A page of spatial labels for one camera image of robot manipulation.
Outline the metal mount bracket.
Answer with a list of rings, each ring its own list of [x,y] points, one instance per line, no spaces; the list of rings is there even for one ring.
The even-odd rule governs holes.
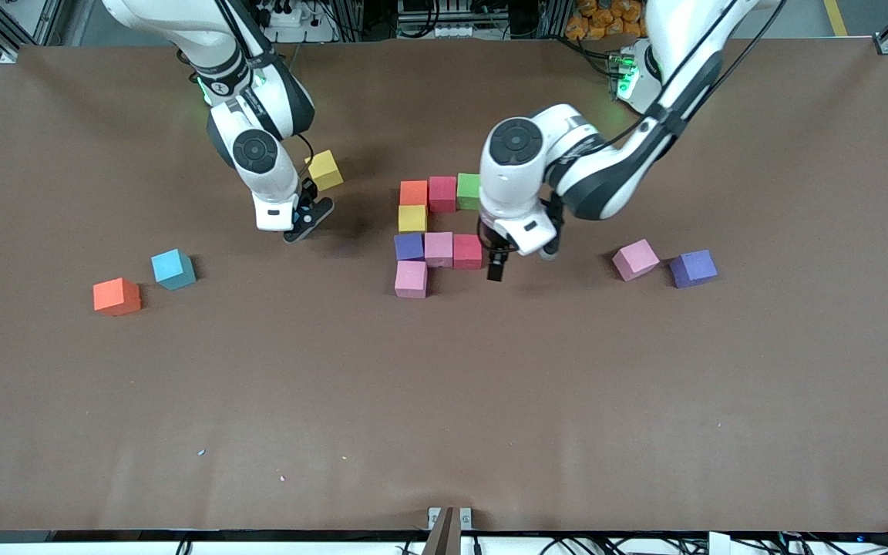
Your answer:
[[[473,509],[430,508],[429,525],[422,555],[462,555],[463,533],[473,531]]]

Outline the teal foam cube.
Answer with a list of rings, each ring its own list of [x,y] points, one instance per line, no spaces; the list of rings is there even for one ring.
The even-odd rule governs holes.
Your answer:
[[[153,275],[161,287],[176,291],[197,282],[193,260],[180,249],[172,249],[150,259]]]

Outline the red foam cube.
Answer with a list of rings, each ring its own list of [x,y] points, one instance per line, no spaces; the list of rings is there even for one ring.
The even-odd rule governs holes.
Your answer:
[[[434,214],[456,212],[457,177],[431,176],[429,178],[429,211]]]
[[[453,267],[478,271],[483,267],[483,247],[475,234],[453,235]]]

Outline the brown table mat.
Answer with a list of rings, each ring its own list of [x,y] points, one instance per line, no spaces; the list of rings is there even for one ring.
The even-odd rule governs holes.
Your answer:
[[[507,117],[567,102],[613,134],[627,110],[552,42],[310,45],[294,72],[345,182],[286,245],[172,47],[0,67],[0,530],[397,530],[448,505],[487,530],[888,530],[870,39],[762,41],[616,217],[423,300],[392,291],[402,180],[475,172]],[[660,264],[623,281],[641,239]],[[169,291],[173,249],[197,282]],[[718,277],[676,288],[705,249]],[[121,277],[142,309],[95,312]]]

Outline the pile of orange objects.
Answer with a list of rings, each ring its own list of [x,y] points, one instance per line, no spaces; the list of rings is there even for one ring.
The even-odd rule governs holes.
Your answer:
[[[644,0],[573,0],[564,26],[570,41],[599,41],[609,35],[646,36]]]

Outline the pink foam cube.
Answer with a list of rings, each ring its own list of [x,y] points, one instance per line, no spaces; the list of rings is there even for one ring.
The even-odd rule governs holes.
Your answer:
[[[453,267],[454,233],[427,232],[423,235],[424,260],[429,268]]]
[[[394,291],[398,298],[426,298],[428,290],[429,266],[426,261],[397,263]]]
[[[612,263],[621,280],[632,281],[653,271],[660,264],[660,259],[652,249],[651,243],[641,239],[617,250],[612,257]]]

